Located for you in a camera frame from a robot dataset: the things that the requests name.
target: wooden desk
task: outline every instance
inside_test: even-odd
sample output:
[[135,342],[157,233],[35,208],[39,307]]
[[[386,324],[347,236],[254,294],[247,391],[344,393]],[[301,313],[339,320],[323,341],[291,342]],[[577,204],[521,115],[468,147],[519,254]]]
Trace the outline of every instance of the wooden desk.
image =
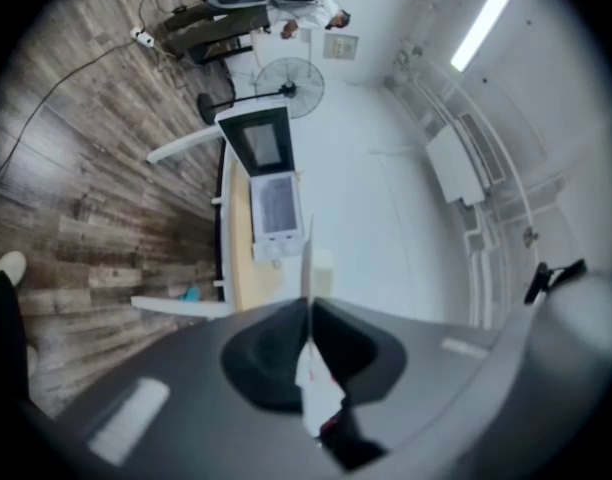
[[[250,209],[250,183],[242,165],[227,154],[224,157],[224,174],[229,174],[228,222],[230,227],[230,282],[235,311],[246,311],[268,304],[273,294],[284,282],[283,267],[272,263],[255,263],[253,260],[253,222]],[[224,278],[229,273],[224,271]]]
[[[150,163],[178,154],[202,142],[222,137],[217,126],[205,128],[181,137],[151,151]],[[230,147],[224,153],[221,197],[213,204],[220,205],[222,251],[222,280],[215,286],[224,289],[224,302],[181,301],[156,297],[135,296],[131,304],[138,309],[178,315],[216,318],[235,311],[246,311],[268,304],[284,282],[284,267],[253,260],[253,223],[250,208],[248,174]]]

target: shoe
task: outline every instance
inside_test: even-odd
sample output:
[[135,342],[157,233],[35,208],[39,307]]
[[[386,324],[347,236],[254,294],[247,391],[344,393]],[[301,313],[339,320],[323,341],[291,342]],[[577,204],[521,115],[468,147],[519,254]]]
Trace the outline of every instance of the shoe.
[[39,363],[39,354],[37,349],[26,345],[26,364],[28,364],[28,377],[35,375],[37,371],[37,363]]
[[0,271],[4,272],[13,286],[17,286],[26,272],[26,256],[19,251],[9,252],[0,258]]

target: white table leg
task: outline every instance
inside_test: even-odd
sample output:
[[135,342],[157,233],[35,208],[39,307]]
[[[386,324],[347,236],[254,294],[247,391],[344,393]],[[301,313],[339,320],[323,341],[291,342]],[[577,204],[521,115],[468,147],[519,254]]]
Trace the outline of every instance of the white table leg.
[[155,162],[159,162],[160,160],[163,160],[164,158],[176,153],[186,151],[187,149],[203,142],[219,139],[221,136],[222,131],[220,130],[219,126],[211,126],[210,128],[193,132],[190,135],[186,135],[185,137],[176,139],[173,142],[169,142],[161,148],[153,149],[146,157],[146,160],[148,160],[151,164],[154,164]]
[[160,299],[157,297],[131,297],[130,303],[134,308],[146,311],[157,311],[170,315],[201,316],[206,318],[220,318],[235,313],[234,308],[227,302],[193,302],[177,299]]

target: standing fan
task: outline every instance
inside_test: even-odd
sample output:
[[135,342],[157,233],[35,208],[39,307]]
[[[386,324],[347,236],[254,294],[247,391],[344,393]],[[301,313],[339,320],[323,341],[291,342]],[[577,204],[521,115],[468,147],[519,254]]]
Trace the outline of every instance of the standing fan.
[[290,117],[295,119],[311,113],[324,96],[324,77],[312,63],[297,57],[277,59],[257,75],[255,96],[213,103],[209,94],[197,96],[199,115],[208,125],[215,124],[215,109],[238,101],[284,96],[288,99]]

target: fluorescent light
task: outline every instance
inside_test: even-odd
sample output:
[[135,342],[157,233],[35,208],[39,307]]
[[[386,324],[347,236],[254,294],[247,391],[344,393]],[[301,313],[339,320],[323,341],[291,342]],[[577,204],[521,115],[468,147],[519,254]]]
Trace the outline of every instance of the fluorescent light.
[[506,4],[508,4],[509,1],[510,0],[486,0],[475,23],[470,27],[464,41],[462,41],[462,44],[450,61],[459,71],[464,71],[466,67],[468,67],[468,64],[473,60],[477,50],[479,50],[484,39],[486,39],[486,36],[488,36],[488,33],[491,31],[502,12],[504,12]]

